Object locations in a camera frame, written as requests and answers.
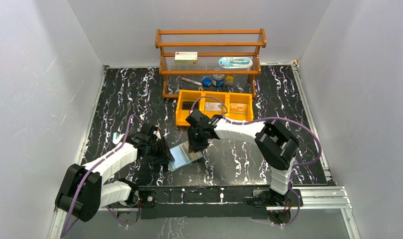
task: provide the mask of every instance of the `wire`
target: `wire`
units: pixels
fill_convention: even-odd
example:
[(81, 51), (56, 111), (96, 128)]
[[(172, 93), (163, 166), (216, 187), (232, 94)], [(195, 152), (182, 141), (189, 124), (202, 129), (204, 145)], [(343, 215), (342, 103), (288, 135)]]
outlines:
[(245, 124), (251, 124), (251, 123), (256, 123), (256, 122), (261, 122), (261, 121), (266, 121), (266, 120), (282, 120), (282, 121), (286, 121), (286, 122), (295, 124), (295, 125), (297, 125), (298, 127), (301, 127), (302, 129), (304, 129), (305, 131), (307, 131), (307, 133), (310, 134), (310, 135), (313, 137), (314, 141), (315, 141), (316, 144), (317, 144), (317, 148), (318, 148), (316, 158), (314, 158), (312, 161), (309, 161), (309, 162), (294, 164), (293, 167), (292, 167), (292, 169), (291, 169), (291, 176), (290, 176), (290, 180), (289, 180), (290, 183), (289, 183), (289, 185), (288, 185), (288, 189), (289, 189), (292, 193), (294, 193), (294, 194), (296, 195), (297, 200), (298, 200), (298, 205), (297, 205), (297, 212), (296, 212), (295, 216), (294, 216), (288, 223), (283, 224), (283, 226), (285, 226), (285, 225), (287, 226), (287, 225), (290, 225), (291, 223), (293, 223), (293, 222), (295, 221), (295, 219), (298, 217), (298, 213), (300, 212), (300, 207), (301, 207), (300, 196), (296, 193), (296, 191), (294, 191), (294, 189), (292, 189), (292, 183), (291, 183), (291, 181), (292, 181), (293, 174), (294, 174), (294, 173), (293, 173), (293, 169), (294, 169), (295, 167), (312, 165), (312, 164), (315, 164), (316, 162), (318, 162), (318, 161), (320, 160), (320, 157), (321, 157), (321, 154), (322, 154), (322, 147), (321, 147), (320, 140), (319, 140), (319, 139), (317, 138), (317, 136), (316, 136), (309, 128), (307, 128), (305, 125), (303, 125), (303, 124), (301, 124), (301, 123), (298, 123), (297, 121), (294, 121), (294, 120), (291, 120), (291, 119), (287, 119), (287, 118), (281, 118), (281, 117), (266, 117), (266, 118), (255, 119), (255, 120), (247, 121), (247, 122), (245, 122), (245, 121), (230, 120), (228, 117), (225, 116), (225, 114), (228, 113), (228, 108), (226, 107), (226, 105), (225, 105), (220, 99), (215, 98), (215, 97), (212, 97), (212, 96), (201, 96), (201, 97), (197, 98), (197, 100), (194, 101), (194, 103), (193, 103), (193, 105), (192, 105), (192, 107), (191, 107), (191, 110), (193, 110), (194, 106), (196, 105), (196, 102), (198, 102), (201, 98), (211, 98), (211, 99), (214, 99), (214, 100), (220, 102), (220, 103), (225, 107), (225, 109), (226, 109), (226, 112), (222, 112), (222, 116), (223, 116), (223, 118), (226, 120), (226, 122), (229, 122), (229, 123), (231, 123), (231, 124), (245, 125)]
[(109, 153), (105, 158), (101, 159), (99, 162), (97, 162), (95, 165), (93, 165), (93, 167), (91, 167), (84, 175), (84, 177), (82, 178), (82, 180), (80, 181), (77, 190), (74, 194), (73, 200), (71, 201), (71, 205), (70, 205), (70, 209), (68, 210), (67, 216), (65, 217), (65, 221), (64, 221), (64, 225), (62, 227), (62, 231), (61, 231), (61, 238), (65, 237), (65, 235), (68, 233), (68, 231), (73, 227), (73, 225), (77, 222), (78, 219), (76, 219), (71, 226), (68, 226), (68, 222), (70, 222), (70, 218), (71, 215), (73, 214), (73, 208), (76, 204), (77, 198), (79, 196), (80, 190), (84, 185), (84, 182), (86, 181), (86, 179), (88, 178), (88, 176), (91, 174), (91, 172), (98, 166), (100, 165), (102, 162), (105, 161), (105, 159), (111, 157), (114, 153), (118, 152), (118, 150), (120, 150), (124, 145), (125, 145), (125, 141), (127, 140), (127, 136), (129, 133), (129, 129), (130, 129), (130, 123), (133, 117), (136, 117), (138, 119), (138, 121), (140, 122), (140, 124), (142, 124), (141, 119), (136, 116), (136, 115), (130, 115), (130, 117), (128, 118), (128, 124), (127, 124), (127, 129), (125, 131), (125, 135), (124, 135), (124, 139), (122, 139), (122, 143), (119, 146), (119, 148), (117, 148), (116, 150), (114, 150), (113, 152)]
[(108, 211), (112, 214), (112, 216), (114, 217), (114, 218), (116, 218), (116, 220), (121, 224), (121, 225), (123, 225), (124, 227), (128, 227), (128, 224), (126, 223), (126, 222), (124, 222), (123, 220), (121, 220), (121, 219), (119, 219), (119, 217), (117, 217), (117, 215), (115, 215), (115, 213), (110, 209), (110, 207), (106, 207), (107, 209), (108, 209)]

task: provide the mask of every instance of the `cardboard box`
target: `cardboard box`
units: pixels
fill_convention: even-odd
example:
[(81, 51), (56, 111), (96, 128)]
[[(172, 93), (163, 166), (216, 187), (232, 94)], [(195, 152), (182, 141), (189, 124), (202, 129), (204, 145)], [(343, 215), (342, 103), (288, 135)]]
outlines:
[(197, 64), (196, 51), (177, 51), (175, 52), (175, 64), (194, 65)]

